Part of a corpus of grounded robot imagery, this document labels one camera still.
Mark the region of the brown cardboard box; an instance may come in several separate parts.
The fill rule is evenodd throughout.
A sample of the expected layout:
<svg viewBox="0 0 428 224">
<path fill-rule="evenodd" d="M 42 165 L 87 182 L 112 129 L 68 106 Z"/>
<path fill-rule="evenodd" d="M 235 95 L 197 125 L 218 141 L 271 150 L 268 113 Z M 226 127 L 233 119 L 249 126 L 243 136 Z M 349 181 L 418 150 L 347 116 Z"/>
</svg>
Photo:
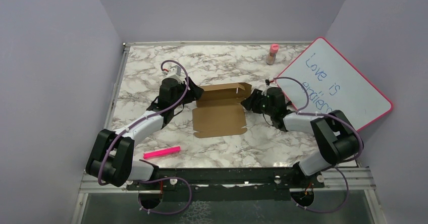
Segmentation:
<svg viewBox="0 0 428 224">
<path fill-rule="evenodd" d="M 194 136 L 212 138 L 247 132 L 241 102 L 251 95 L 252 85 L 244 82 L 201 86 L 204 90 L 192 110 Z"/>
</svg>

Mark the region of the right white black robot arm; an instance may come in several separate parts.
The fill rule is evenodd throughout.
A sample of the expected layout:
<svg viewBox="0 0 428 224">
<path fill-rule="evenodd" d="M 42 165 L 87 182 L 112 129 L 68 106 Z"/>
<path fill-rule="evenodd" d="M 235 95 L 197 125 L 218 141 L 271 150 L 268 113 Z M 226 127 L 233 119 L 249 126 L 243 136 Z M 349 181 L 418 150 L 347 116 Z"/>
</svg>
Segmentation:
<svg viewBox="0 0 428 224">
<path fill-rule="evenodd" d="M 241 105 L 247 111 L 269 116 L 272 126 L 280 131 L 313 135 L 318 147 L 312 155 L 293 165 L 291 180 L 295 186 L 304 187 L 314 174 L 361 155 L 362 138 L 342 111 L 306 113 L 304 107 L 292 111 L 282 89 L 272 87 L 269 80 L 266 85 L 264 91 L 253 90 Z"/>
</svg>

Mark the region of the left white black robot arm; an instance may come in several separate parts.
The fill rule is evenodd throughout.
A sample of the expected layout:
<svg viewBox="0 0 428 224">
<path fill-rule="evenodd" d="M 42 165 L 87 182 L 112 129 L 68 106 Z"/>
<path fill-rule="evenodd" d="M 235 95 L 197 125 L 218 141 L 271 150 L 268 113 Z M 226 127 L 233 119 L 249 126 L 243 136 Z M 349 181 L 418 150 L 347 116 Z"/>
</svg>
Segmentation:
<svg viewBox="0 0 428 224">
<path fill-rule="evenodd" d="M 203 93 L 177 66 L 170 68 L 158 96 L 142 116 L 122 128 L 98 133 L 85 172 L 98 178 L 100 185 L 119 187 L 127 181 L 139 181 L 147 189 L 156 187 L 159 178 L 156 166 L 134 160 L 135 145 L 163 129 L 176 115 L 177 107 L 199 100 Z"/>
</svg>

